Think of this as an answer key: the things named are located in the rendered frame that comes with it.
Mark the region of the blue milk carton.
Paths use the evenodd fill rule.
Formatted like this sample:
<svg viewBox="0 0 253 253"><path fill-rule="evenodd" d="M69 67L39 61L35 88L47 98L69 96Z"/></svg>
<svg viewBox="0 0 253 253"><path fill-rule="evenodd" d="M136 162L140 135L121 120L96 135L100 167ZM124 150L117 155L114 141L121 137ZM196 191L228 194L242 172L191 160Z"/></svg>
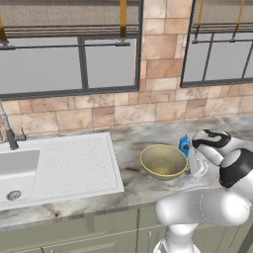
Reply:
<svg viewBox="0 0 253 253"><path fill-rule="evenodd" d="M185 156L188 156L190 147L191 147L191 141L188 138L188 136L185 134L184 136L180 138L179 149L185 154Z"/></svg>

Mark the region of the large dark-framed window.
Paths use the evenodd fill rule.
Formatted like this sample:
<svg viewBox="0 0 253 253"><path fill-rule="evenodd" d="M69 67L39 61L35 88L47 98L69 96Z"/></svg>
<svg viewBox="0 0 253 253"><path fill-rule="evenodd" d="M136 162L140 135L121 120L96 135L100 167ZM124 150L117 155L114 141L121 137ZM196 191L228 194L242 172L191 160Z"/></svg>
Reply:
<svg viewBox="0 0 253 253"><path fill-rule="evenodd" d="M121 35L8 39L0 16L0 99L135 91L143 0L121 0Z"/></svg>

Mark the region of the pale green cupboard door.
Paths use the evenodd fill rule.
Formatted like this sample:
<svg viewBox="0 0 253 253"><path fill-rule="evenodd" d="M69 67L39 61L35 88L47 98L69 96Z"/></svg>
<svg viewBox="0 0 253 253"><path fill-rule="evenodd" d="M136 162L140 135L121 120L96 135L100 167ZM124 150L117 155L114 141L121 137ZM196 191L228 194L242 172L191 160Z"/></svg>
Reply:
<svg viewBox="0 0 253 253"><path fill-rule="evenodd" d="M253 220L235 227L200 226L193 242L202 253L253 253Z"/></svg>
<svg viewBox="0 0 253 253"><path fill-rule="evenodd" d="M142 208L139 211L136 253L147 253L148 231L152 231L152 253L156 244L163 238L166 226L156 218L154 207Z"/></svg>

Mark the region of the yellow-green bowl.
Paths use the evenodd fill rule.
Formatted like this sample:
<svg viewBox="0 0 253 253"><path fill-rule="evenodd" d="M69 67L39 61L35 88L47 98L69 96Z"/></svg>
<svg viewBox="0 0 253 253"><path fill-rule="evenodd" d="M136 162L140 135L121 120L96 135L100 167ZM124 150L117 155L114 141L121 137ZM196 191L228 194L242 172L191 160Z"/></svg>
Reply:
<svg viewBox="0 0 253 253"><path fill-rule="evenodd" d="M181 176L188 169L188 159L178 148L167 144L153 144L140 153L140 164L148 175L162 181Z"/></svg>

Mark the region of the small woven window blind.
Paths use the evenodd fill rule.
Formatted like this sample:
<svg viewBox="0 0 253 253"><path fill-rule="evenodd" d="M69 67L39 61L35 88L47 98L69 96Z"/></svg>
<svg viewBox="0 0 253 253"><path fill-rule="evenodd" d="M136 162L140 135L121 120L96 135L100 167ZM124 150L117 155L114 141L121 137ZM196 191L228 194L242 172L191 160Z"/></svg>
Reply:
<svg viewBox="0 0 253 253"><path fill-rule="evenodd" d="M192 33L253 32L253 0L195 0Z"/></svg>

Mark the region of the white sink with drainboard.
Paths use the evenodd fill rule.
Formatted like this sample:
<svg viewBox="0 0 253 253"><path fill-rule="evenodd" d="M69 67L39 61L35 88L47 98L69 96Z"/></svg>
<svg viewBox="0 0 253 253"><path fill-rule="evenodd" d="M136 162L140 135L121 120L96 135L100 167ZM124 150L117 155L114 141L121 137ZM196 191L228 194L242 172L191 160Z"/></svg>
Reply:
<svg viewBox="0 0 253 253"><path fill-rule="evenodd" d="M124 190L107 132L0 144L0 211Z"/></svg>

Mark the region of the wide woven window blind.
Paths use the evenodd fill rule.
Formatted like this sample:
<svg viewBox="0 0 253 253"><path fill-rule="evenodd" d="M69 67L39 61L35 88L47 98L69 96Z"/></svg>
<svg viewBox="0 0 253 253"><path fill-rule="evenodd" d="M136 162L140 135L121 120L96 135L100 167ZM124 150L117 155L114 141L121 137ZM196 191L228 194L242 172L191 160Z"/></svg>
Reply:
<svg viewBox="0 0 253 253"><path fill-rule="evenodd" d="M121 35L121 0L0 0L0 16L8 39Z"/></svg>

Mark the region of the grey metal tap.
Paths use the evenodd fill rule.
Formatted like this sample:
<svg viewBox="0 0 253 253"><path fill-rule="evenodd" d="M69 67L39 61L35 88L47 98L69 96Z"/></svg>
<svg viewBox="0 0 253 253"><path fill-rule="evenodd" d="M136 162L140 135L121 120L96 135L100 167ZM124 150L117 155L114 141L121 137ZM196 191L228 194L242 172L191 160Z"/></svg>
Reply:
<svg viewBox="0 0 253 253"><path fill-rule="evenodd" d="M21 135L15 135L9 120L8 120L8 116L5 112L5 109L3 107L2 101L0 100L0 110L1 110L1 114L2 114L2 122L6 127L6 136L7 136L7 140L9 142L10 145L10 149L11 150L16 150L19 148L18 142L19 141L26 141L27 140L27 136L25 135L24 132L22 132Z"/></svg>

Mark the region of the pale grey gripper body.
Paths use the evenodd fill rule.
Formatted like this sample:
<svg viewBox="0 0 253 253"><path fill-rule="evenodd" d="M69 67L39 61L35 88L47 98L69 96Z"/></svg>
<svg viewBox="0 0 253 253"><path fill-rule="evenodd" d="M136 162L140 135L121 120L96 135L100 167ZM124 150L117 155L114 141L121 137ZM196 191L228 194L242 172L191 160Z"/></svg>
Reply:
<svg viewBox="0 0 253 253"><path fill-rule="evenodd" d="M195 147L190 148L188 162L191 175L194 179L202 178L207 173L210 165L208 160Z"/></svg>

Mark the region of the pale green drawer front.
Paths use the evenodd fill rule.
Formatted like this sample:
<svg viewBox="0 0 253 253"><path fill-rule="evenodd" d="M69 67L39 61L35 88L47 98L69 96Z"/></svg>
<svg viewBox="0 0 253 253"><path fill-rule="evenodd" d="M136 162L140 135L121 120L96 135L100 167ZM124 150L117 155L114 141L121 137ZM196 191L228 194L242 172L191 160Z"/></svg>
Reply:
<svg viewBox="0 0 253 253"><path fill-rule="evenodd" d="M86 233L83 219L0 232L0 252L78 237Z"/></svg>

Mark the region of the narrow dark-framed window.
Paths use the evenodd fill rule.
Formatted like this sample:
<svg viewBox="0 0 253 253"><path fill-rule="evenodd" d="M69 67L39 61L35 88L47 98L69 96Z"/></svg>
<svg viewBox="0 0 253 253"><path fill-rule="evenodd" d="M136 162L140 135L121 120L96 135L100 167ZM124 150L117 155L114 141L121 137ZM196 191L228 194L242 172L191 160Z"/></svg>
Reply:
<svg viewBox="0 0 253 253"><path fill-rule="evenodd" d="M180 86L183 88L253 82L253 32L192 33L190 17Z"/></svg>

